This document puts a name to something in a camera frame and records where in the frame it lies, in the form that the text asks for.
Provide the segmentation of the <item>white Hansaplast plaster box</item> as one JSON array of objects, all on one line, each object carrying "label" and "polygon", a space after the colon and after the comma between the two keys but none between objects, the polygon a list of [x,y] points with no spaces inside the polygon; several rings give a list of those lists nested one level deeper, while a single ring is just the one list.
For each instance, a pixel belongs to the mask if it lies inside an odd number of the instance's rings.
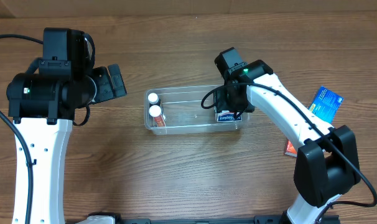
[{"label": "white Hansaplast plaster box", "polygon": [[234,112],[224,110],[224,111],[221,111],[220,113],[216,113],[215,119],[217,123],[241,122],[242,116],[235,118]]}]

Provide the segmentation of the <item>dark tube with white cap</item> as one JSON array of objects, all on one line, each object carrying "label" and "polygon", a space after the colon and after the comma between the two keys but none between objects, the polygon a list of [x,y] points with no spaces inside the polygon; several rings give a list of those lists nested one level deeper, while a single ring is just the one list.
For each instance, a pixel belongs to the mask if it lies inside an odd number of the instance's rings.
[{"label": "dark tube with white cap", "polygon": [[161,105],[161,99],[159,98],[157,93],[150,93],[147,96],[147,100],[149,102],[149,106],[160,106]]}]

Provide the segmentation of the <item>orange tube with white cap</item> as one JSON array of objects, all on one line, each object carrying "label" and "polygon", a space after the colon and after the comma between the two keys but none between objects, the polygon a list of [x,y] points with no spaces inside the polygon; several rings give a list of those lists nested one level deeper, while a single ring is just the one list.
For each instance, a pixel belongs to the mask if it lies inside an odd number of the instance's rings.
[{"label": "orange tube with white cap", "polygon": [[152,105],[149,108],[149,114],[156,122],[157,127],[165,127],[165,120],[162,114],[162,109],[158,105]]}]

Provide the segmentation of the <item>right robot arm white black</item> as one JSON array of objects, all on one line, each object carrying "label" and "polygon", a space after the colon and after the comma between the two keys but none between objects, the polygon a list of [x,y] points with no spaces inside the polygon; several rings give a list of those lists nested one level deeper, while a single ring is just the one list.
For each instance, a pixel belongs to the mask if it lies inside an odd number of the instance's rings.
[{"label": "right robot arm white black", "polygon": [[215,65],[224,79],[212,91],[215,112],[238,117],[259,108],[297,150],[294,183],[299,195],[278,222],[337,223],[325,212],[361,180],[353,131],[334,128],[312,114],[262,60],[247,63],[232,47],[220,52]]}]

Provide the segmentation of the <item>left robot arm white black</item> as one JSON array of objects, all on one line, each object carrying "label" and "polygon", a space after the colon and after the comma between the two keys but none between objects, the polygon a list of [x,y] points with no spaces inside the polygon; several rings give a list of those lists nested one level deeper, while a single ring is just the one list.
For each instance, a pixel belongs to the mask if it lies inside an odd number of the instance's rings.
[{"label": "left robot arm white black", "polygon": [[14,223],[63,223],[65,155],[77,109],[127,90],[118,65],[95,66],[95,45],[80,30],[46,28],[43,54],[7,87],[17,129]]}]

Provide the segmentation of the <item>clear plastic container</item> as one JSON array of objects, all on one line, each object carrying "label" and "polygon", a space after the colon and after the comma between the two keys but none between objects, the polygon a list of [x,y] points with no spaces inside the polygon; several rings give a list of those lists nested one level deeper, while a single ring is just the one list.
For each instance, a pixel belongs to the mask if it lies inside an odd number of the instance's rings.
[{"label": "clear plastic container", "polygon": [[[145,127],[156,135],[171,135],[234,131],[246,126],[249,123],[248,113],[242,114],[241,122],[217,123],[214,110],[201,107],[203,97],[215,88],[215,85],[202,85],[147,90],[144,94]],[[157,127],[149,114],[147,96],[150,93],[157,93],[161,99],[165,127]]]}]

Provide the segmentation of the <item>red Panadol box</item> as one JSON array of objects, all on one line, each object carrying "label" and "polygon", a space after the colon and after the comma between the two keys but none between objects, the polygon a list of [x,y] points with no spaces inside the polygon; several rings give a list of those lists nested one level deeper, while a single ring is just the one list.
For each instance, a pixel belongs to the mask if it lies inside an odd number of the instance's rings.
[{"label": "red Panadol box", "polygon": [[286,146],[284,148],[284,154],[287,156],[297,157],[297,151],[290,142],[290,140],[287,140]]}]

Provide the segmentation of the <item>blue VapoDrops lozenge box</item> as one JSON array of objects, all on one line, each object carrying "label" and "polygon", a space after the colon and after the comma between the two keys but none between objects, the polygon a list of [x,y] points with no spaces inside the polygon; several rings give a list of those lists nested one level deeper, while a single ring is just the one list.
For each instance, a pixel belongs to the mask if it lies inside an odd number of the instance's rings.
[{"label": "blue VapoDrops lozenge box", "polygon": [[332,124],[332,121],[343,103],[344,97],[321,86],[309,106],[309,111],[321,120]]}]

